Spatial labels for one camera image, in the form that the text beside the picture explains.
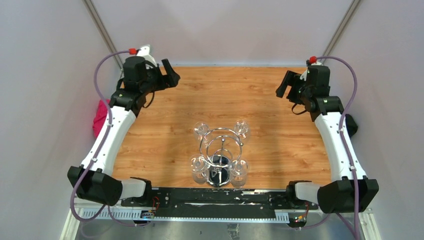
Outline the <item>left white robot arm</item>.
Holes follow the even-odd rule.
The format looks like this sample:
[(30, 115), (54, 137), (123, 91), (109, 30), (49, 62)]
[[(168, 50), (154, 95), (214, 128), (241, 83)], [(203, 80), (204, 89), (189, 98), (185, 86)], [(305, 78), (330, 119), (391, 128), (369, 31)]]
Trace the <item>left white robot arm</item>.
[(168, 59), (158, 64), (143, 56), (130, 56), (123, 64), (124, 76), (107, 102), (101, 131), (80, 166), (72, 166), (67, 177), (78, 198), (107, 206), (134, 198), (140, 206), (153, 201), (151, 181), (139, 177), (119, 180), (112, 176), (123, 140), (146, 104), (146, 96), (178, 85), (180, 76)]

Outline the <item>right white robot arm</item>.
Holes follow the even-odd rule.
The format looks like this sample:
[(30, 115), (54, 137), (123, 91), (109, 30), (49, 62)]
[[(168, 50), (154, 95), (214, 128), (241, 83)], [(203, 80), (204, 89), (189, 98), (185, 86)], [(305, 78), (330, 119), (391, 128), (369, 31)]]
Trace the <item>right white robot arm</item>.
[(323, 140), (330, 164), (331, 183), (290, 181), (286, 204), (298, 209), (305, 202), (317, 204), (326, 214), (363, 212), (379, 191), (376, 179), (368, 178), (356, 157), (349, 135), (349, 121), (342, 119), (344, 107), (338, 96), (330, 95), (330, 69), (310, 65), (303, 74), (287, 71), (276, 96), (285, 96), (302, 105)]

